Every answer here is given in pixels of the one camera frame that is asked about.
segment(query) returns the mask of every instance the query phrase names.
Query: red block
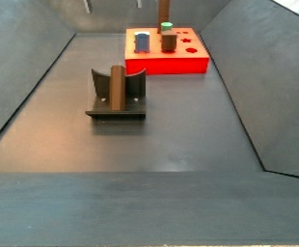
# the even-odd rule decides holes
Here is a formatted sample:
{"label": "red block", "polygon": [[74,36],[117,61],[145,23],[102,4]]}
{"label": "red block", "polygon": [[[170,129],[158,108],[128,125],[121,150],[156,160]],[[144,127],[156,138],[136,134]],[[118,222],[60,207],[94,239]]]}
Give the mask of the red block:
{"label": "red block", "polygon": [[[146,74],[205,73],[208,53],[192,28],[172,28],[177,34],[174,52],[161,51],[161,34],[156,28],[126,29],[126,74],[145,69]],[[134,53],[133,32],[149,32],[149,53]]]}

